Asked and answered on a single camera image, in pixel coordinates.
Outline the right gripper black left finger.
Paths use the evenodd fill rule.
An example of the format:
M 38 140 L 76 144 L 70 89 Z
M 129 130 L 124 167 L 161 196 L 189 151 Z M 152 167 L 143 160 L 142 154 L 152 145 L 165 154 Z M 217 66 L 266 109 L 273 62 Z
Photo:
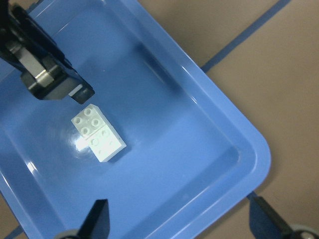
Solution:
M 107 199 L 96 200 L 77 236 L 80 239 L 107 239 L 110 233 L 109 204 Z

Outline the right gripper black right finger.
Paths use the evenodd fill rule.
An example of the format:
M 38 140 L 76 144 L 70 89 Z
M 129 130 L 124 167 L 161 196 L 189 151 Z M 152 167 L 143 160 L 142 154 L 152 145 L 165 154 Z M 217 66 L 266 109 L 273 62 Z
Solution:
M 249 196 L 249 227 L 256 239 L 298 239 L 299 234 L 260 196 Z

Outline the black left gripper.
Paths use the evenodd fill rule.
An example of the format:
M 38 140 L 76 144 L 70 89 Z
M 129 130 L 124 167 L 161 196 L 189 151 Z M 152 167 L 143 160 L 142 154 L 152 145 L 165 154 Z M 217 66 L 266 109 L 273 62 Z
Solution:
M 70 96 L 79 104 L 93 87 L 72 67 L 54 40 L 18 4 L 0 2 L 0 56 L 21 72 L 29 92 L 40 100 Z

